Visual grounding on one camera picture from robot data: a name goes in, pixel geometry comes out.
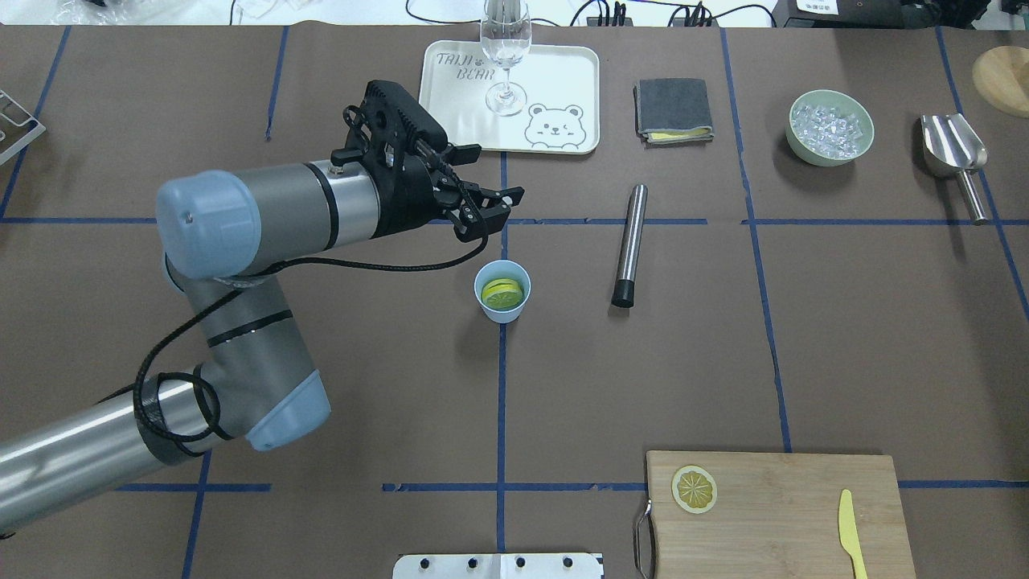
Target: green bowl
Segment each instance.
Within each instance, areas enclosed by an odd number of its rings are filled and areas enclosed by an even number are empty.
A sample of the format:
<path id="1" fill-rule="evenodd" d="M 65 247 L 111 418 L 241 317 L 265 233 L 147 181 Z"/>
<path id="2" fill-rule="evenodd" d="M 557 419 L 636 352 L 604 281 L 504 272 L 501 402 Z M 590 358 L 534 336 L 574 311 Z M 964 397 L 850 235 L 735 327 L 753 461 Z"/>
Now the green bowl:
<path id="1" fill-rule="evenodd" d="M 837 107 L 840 109 L 841 115 L 853 114 L 857 116 L 857 119 L 861 122 L 861 130 L 864 133 L 857 139 L 857 154 L 847 158 L 832 158 L 819 154 L 808 147 L 808 145 L 802 143 L 801 139 L 796 136 L 796 132 L 793 131 L 792 118 L 793 111 L 803 105 Z M 789 148 L 793 149 L 793 152 L 804 160 L 819 167 L 836 167 L 837 165 L 850 162 L 864 154 L 872 147 L 872 141 L 875 137 L 876 126 L 872 122 L 872 116 L 868 115 L 868 111 L 864 110 L 861 103 L 836 91 L 820 88 L 805 93 L 793 101 L 793 105 L 789 107 L 789 112 L 786 114 L 786 141 L 789 142 Z"/>

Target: knife blade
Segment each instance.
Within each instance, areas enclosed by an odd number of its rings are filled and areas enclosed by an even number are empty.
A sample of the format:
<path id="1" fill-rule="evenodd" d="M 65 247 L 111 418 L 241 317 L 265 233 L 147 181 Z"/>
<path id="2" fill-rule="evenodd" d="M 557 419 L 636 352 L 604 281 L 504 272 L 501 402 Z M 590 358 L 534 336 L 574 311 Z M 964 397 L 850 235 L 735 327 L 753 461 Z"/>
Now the knife blade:
<path id="1" fill-rule="evenodd" d="M 849 488 L 840 494 L 840 544 L 854 564 L 854 577 L 868 579 L 861 556 L 861 542 L 857 539 L 857 520 L 854 518 L 854 499 Z"/>

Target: wine glass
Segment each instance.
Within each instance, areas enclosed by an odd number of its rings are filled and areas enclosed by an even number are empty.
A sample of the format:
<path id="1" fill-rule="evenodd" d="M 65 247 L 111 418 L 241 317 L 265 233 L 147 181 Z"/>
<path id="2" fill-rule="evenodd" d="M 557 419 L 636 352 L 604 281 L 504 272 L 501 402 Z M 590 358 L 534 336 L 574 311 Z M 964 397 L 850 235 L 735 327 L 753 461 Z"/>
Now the wine glass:
<path id="1" fill-rule="evenodd" d="M 486 0 L 480 23 L 480 43 L 486 57 L 504 70 L 504 81 L 486 92 L 486 105 L 501 116 L 525 107 L 525 88 L 511 82 L 511 67 L 522 62 L 532 45 L 532 21 L 525 0 Z"/>

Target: lime slice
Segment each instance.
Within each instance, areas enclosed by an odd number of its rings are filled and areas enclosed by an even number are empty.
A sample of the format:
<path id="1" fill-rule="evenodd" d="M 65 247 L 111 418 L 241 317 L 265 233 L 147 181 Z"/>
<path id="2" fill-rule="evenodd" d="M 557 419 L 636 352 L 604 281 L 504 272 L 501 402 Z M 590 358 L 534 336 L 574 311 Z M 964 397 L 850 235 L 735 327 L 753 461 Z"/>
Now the lime slice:
<path id="1" fill-rule="evenodd" d="M 718 486 L 711 473 L 689 465 L 682 467 L 672 476 L 672 497 L 687 512 L 706 513 L 718 500 Z"/>
<path id="2" fill-rule="evenodd" d="M 509 311 L 522 303 L 524 294 L 517 281 L 505 279 L 491 282 L 483 288 L 483 303 L 497 312 Z"/>

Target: blue joint cap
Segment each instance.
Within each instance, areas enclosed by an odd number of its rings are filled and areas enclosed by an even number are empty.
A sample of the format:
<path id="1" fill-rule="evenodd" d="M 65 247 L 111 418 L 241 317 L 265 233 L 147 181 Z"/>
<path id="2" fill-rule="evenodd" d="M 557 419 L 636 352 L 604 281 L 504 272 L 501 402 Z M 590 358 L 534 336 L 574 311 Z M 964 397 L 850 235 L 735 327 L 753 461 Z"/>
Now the blue joint cap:
<path id="1" fill-rule="evenodd" d="M 254 450 L 272 450 L 317 429 L 328 419 L 328 397 L 315 370 L 247 433 Z"/>
<path id="2" fill-rule="evenodd" d="M 236 275 L 257 254 L 257 202 L 227 171 L 168 181 L 157 191 L 156 215 L 168 258 L 191 279 Z"/>

